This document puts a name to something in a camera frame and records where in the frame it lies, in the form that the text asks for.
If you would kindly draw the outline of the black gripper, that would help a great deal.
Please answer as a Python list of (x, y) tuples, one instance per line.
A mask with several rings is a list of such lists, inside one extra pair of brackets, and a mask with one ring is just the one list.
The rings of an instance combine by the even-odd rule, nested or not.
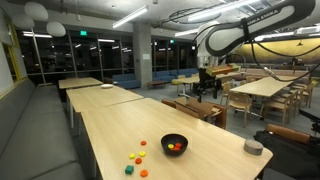
[(206, 89), (213, 89), (213, 98), (218, 98), (218, 91), (221, 89), (221, 81), (215, 76), (211, 77), (205, 69), (199, 69), (199, 81), (193, 84), (193, 93), (197, 96), (199, 103), (202, 102), (202, 94)]

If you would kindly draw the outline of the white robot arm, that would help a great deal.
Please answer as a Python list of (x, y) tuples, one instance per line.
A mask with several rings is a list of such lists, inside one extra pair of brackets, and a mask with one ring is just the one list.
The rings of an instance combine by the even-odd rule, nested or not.
[(232, 54), (245, 42), (251, 42), (260, 35), (302, 21), (313, 13), (315, 7), (316, 0), (283, 0), (237, 22), (201, 25), (194, 38), (200, 78), (193, 84), (197, 100), (202, 100), (202, 94), (208, 88), (213, 88), (213, 97), (217, 97), (215, 74), (209, 73), (213, 60)]

